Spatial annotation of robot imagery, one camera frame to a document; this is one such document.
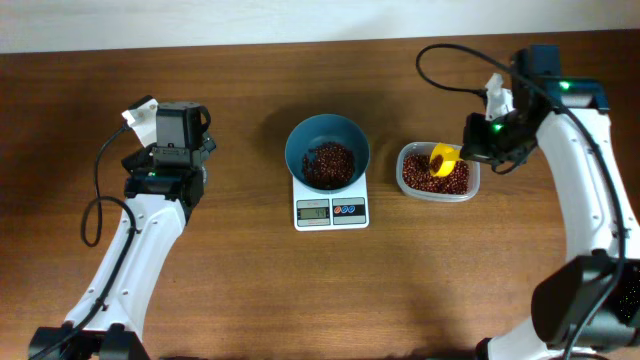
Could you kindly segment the clear plastic container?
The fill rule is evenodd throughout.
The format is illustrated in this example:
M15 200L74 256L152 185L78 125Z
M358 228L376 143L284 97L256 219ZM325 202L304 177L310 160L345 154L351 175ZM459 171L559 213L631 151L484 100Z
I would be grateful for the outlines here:
M473 198L480 187L480 167L462 161L461 147L413 142L400 152L396 180L401 191L420 200L456 203Z

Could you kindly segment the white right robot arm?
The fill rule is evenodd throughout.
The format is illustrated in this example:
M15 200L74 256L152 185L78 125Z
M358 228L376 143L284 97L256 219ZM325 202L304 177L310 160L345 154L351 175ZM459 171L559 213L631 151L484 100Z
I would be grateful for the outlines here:
M566 77L559 50L516 52L484 88L486 110L471 114L461 155L497 174L544 154L566 233L566 262L534 290L530 317L481 341L480 359L589 359L639 343L639 221L611 146L602 85Z

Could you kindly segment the blue bowl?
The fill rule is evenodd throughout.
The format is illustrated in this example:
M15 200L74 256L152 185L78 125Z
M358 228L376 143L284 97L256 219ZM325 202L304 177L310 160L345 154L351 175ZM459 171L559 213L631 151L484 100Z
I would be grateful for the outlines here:
M345 190L360 180L370 162L366 135L352 120L335 114L312 116L298 124L285 146L295 180L319 193Z

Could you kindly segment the yellow plastic scoop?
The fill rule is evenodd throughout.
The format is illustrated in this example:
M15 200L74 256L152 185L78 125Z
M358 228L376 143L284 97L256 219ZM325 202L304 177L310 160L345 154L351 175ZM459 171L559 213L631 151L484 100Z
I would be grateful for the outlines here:
M429 158L429 171L434 177L449 176L461 161L460 150L444 143L438 143Z

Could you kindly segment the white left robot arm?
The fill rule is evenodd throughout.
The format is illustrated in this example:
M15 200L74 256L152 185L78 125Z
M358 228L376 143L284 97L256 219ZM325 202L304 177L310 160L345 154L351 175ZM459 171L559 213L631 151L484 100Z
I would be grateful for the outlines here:
M211 115L195 102L145 96L122 114L141 146L122 159L124 196L97 196L87 212L111 202L119 225L92 282L59 327L40 327L30 359L145 359L145 316L163 264L204 194L205 161L216 144Z

